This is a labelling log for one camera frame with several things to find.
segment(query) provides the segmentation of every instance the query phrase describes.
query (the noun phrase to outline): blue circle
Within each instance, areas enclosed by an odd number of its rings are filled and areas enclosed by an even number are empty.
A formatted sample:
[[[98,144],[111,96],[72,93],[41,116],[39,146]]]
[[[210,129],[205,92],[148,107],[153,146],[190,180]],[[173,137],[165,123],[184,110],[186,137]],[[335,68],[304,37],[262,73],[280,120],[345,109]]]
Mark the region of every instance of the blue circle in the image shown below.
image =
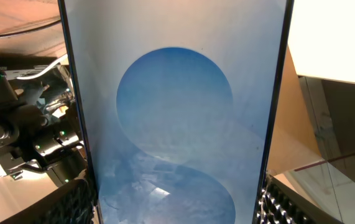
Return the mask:
[[[168,47],[143,55],[126,70],[116,105],[122,129],[139,149],[182,163],[223,144],[233,95],[210,59]]]

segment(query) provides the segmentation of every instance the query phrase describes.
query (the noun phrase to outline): metal frame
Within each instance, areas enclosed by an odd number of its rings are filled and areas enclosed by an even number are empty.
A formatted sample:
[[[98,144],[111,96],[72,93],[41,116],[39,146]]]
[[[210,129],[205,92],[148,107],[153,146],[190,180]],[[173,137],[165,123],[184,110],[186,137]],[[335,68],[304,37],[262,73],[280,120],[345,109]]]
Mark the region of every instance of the metal frame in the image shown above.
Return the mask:
[[[68,16],[67,16],[67,10],[65,7],[65,0],[58,0],[58,6],[60,8],[60,15],[61,15],[61,21],[62,21],[62,25],[63,25],[65,45],[67,47],[67,52],[68,52],[68,60],[70,62],[70,72],[71,72],[72,83],[74,86],[74,91],[75,91],[75,96],[76,96],[76,102],[77,102],[76,107],[78,110],[78,117],[80,120],[80,128],[82,130],[83,141],[85,143],[85,150],[86,150],[86,155],[87,155],[87,160],[88,160],[88,171],[89,171],[90,177],[93,178],[93,180],[96,180],[95,179],[95,172],[93,169],[93,163],[92,163],[92,159],[91,159],[91,154],[90,154],[90,144],[89,144],[88,135],[87,135],[86,126],[85,126],[85,116],[84,116],[83,108],[82,108],[80,88],[79,88],[78,78],[76,76],[75,58],[73,55],[73,49],[72,49],[72,43],[71,43],[71,33],[70,33],[69,25],[68,25]],[[260,195],[260,191],[264,185],[264,180],[265,180],[265,171],[267,168],[267,161],[268,161],[268,157],[269,157],[271,139],[272,139],[272,131],[274,129],[275,114],[277,112],[279,90],[280,90],[281,81],[282,81],[282,72],[284,70],[285,54],[286,54],[286,50],[288,47],[288,34],[289,34],[289,28],[290,28],[290,21],[292,18],[292,11],[293,11],[293,0],[287,0],[287,3],[285,5],[284,22],[283,22],[283,26],[282,26],[282,35],[281,35],[281,40],[280,40],[277,67],[275,68],[274,87],[273,87],[273,92],[272,92],[269,121],[267,124],[267,132],[266,132],[266,136],[265,136],[264,151],[263,151],[262,164],[261,164],[260,175],[259,175],[259,183],[257,184],[257,196],[256,196],[256,200],[253,201],[253,204],[255,205],[254,209],[253,209],[253,217],[255,217],[255,215],[256,215],[256,210],[257,210],[257,206],[258,206],[258,204],[256,202],[258,201],[258,197],[259,197],[258,195]],[[96,191],[98,191],[96,181],[94,181],[94,185],[95,185]],[[101,210],[100,210],[99,206],[100,206],[100,204],[98,203],[97,208],[98,208],[98,214],[99,214],[99,221],[100,221],[100,223],[103,223],[102,216],[101,216]]]

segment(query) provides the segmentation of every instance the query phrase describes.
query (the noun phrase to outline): cable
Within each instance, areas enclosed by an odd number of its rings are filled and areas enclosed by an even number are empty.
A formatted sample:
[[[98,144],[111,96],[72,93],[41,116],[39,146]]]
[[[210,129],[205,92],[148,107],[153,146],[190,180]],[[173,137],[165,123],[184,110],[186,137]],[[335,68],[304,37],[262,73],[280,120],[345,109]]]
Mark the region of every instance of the cable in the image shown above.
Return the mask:
[[[45,69],[43,69],[41,72],[39,72],[36,75],[29,75],[29,76],[24,76],[24,77],[17,77],[16,79],[19,80],[30,80],[30,79],[34,79],[37,77],[42,76],[43,74],[45,74],[46,72],[48,72],[50,69],[52,69],[56,64],[58,64],[59,62],[65,60],[66,58],[68,58],[68,55],[62,55],[61,57],[59,57],[58,59],[56,59],[54,62],[52,62],[50,65],[48,65],[48,67],[46,67]]]
[[[57,25],[59,23],[61,23],[60,19],[55,21],[55,22],[49,23],[47,25],[36,27],[36,28],[33,28],[33,29],[23,30],[23,31],[19,31],[19,32],[10,33],[10,34],[0,34],[0,38],[14,37],[16,35],[21,35],[21,34],[29,34],[31,32],[35,32],[35,31],[39,31],[39,30],[42,30],[42,29],[46,29],[46,28],[52,27],[52,26]]]

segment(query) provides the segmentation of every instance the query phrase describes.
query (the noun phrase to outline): white cable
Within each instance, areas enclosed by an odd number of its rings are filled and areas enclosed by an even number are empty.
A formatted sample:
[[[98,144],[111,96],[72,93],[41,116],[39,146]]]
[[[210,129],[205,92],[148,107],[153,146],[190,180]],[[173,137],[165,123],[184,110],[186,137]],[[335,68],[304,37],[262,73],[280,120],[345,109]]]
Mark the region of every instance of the white cable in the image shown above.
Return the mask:
[[[25,76],[25,77],[17,77],[17,79],[20,80],[30,80],[30,79],[34,79],[37,77],[41,77],[43,74],[45,74],[46,72],[48,72],[50,69],[52,69],[56,64],[58,64],[59,62],[65,60],[66,58],[68,58],[68,55],[62,55],[61,57],[59,57],[58,59],[54,60],[54,62],[52,62],[50,65],[48,65],[48,67],[46,67],[45,69],[43,69],[41,72],[39,72],[38,74],[35,75],[29,75],[29,76]]]

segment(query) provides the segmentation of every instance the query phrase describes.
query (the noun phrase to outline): black cable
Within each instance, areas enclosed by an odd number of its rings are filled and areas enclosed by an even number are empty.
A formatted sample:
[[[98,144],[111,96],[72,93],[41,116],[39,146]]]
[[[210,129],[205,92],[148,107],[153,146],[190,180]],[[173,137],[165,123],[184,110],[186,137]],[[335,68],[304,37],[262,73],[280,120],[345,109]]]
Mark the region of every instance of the black cable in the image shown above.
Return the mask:
[[[52,27],[52,26],[57,25],[59,23],[61,23],[61,19],[59,19],[59,20],[57,20],[55,22],[46,24],[44,26],[36,27],[36,28],[33,28],[33,29],[29,29],[29,30],[23,30],[23,31],[19,31],[19,32],[10,33],[10,34],[0,34],[0,38],[14,37],[16,35],[21,35],[21,34],[29,34],[31,32],[35,32],[35,31],[39,31],[39,30],[42,30],[42,29],[46,29],[46,28]]]

